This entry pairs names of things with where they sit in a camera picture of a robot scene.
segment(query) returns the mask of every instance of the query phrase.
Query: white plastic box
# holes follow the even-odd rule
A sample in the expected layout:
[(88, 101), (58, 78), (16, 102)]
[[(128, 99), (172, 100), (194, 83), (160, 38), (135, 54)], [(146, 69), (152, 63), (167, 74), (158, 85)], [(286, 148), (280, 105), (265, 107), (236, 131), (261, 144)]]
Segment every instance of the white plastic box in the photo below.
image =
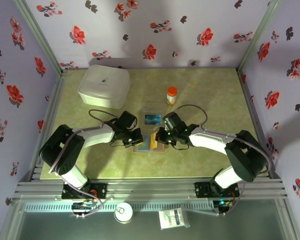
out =
[(127, 70), (92, 65), (86, 71), (78, 93), (85, 104), (120, 109), (125, 104), (130, 85)]

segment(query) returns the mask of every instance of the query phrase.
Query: glass panel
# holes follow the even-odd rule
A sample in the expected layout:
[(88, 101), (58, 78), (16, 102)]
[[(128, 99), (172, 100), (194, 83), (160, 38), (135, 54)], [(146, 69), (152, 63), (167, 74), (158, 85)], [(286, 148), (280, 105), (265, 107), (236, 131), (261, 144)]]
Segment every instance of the glass panel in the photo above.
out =
[(128, 224), (113, 212), (86, 219), (72, 213), (25, 213), (19, 240), (284, 240), (273, 200), (241, 200), (229, 215), (215, 217), (187, 211), (189, 228), (161, 230), (158, 212), (135, 212)]

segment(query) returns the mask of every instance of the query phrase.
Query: blue card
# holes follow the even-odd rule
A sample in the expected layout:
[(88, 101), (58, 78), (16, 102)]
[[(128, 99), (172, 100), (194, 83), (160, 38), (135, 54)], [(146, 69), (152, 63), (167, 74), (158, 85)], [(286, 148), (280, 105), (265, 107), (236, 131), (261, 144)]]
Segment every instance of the blue card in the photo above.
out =
[(161, 125), (161, 115), (146, 114), (144, 117), (145, 125)]

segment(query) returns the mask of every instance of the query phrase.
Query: pill bottle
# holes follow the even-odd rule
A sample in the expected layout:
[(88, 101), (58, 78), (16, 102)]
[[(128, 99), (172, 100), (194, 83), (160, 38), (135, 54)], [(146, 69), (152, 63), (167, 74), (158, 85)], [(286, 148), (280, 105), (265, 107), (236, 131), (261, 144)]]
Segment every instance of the pill bottle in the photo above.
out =
[(177, 88), (174, 86), (169, 87), (168, 92), (166, 94), (166, 102), (169, 105), (173, 105), (176, 102), (176, 98), (177, 98)]

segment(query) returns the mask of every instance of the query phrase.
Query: lavender wall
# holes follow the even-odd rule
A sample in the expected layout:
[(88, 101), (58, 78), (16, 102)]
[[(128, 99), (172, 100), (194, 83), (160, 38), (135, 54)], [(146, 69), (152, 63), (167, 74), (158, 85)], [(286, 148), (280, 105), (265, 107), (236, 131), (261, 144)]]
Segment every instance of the lavender wall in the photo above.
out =
[(0, 231), (30, 170), (57, 73), (11, 0), (0, 0)]
[(242, 74), (300, 228), (300, 0), (283, 1)]
[(64, 68), (235, 68), (269, 1), (26, 0)]

